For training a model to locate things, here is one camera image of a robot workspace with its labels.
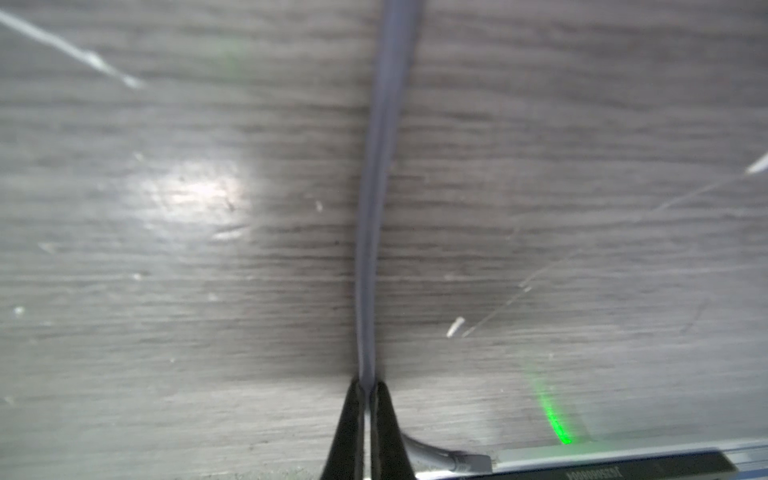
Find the cable jacket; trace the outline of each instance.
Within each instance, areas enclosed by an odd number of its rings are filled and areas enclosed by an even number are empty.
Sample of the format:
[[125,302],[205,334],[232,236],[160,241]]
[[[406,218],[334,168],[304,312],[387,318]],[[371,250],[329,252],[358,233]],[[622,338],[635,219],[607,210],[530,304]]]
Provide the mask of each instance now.
[[376,385],[376,258],[386,184],[421,12],[422,0],[386,0],[376,55],[355,248],[357,359],[360,385],[367,397]]

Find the dust speck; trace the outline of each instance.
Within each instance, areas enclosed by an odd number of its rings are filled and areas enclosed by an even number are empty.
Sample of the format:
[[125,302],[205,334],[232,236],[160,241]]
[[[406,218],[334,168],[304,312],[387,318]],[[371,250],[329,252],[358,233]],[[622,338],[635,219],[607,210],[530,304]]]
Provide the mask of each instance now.
[[757,161],[755,161],[755,163],[747,167],[744,173],[747,175],[754,175],[764,170],[768,170],[768,153],[758,158]]
[[49,255],[54,255],[58,251],[56,244],[51,242],[38,242],[38,248]]
[[451,338],[452,336],[454,336],[454,334],[458,331],[458,329],[460,329],[462,325],[464,325],[465,321],[466,320],[464,320],[463,316],[457,316],[456,320],[453,321],[453,323],[451,324],[451,327],[448,329],[448,332],[445,334],[445,336],[448,338]]

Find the gray wire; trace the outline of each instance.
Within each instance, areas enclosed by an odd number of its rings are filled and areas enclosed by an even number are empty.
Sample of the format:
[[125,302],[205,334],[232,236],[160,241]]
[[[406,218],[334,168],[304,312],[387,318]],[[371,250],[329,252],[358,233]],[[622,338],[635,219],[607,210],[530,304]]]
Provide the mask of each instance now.
[[386,0],[376,56],[355,248],[357,359],[359,382],[366,397],[376,384],[373,306],[386,184],[421,11],[422,0]]

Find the green laser line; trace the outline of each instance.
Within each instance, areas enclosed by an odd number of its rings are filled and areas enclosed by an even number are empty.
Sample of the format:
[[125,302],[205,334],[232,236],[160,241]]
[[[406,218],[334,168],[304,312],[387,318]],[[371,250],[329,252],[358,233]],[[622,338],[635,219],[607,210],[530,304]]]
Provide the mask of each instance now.
[[566,422],[562,415],[558,413],[558,410],[554,407],[552,397],[547,394],[547,391],[541,384],[539,378],[530,370],[525,375],[528,381],[531,383],[536,396],[538,397],[538,404],[544,414],[547,416],[549,425],[552,427],[552,431],[558,436],[558,439],[563,445],[574,442],[574,436],[568,431]]
[[573,438],[568,433],[566,428],[563,426],[562,421],[560,420],[560,416],[556,413],[554,410],[554,407],[551,404],[551,400],[547,398],[545,395],[539,395],[539,404],[541,405],[541,408],[544,410],[544,414],[547,416],[547,420],[549,421],[549,425],[551,425],[552,430],[554,431],[554,434],[558,436],[560,439],[560,442],[563,445],[567,445],[569,443],[573,443]]

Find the wooden floor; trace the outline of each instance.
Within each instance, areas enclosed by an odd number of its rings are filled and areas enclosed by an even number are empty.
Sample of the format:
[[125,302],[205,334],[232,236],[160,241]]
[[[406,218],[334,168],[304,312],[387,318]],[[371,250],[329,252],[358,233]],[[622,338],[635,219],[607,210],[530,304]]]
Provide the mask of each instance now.
[[[1,477],[316,477],[380,6],[0,4],[145,82],[0,28]],[[768,434],[767,52],[762,0],[427,3],[377,305],[407,432]]]

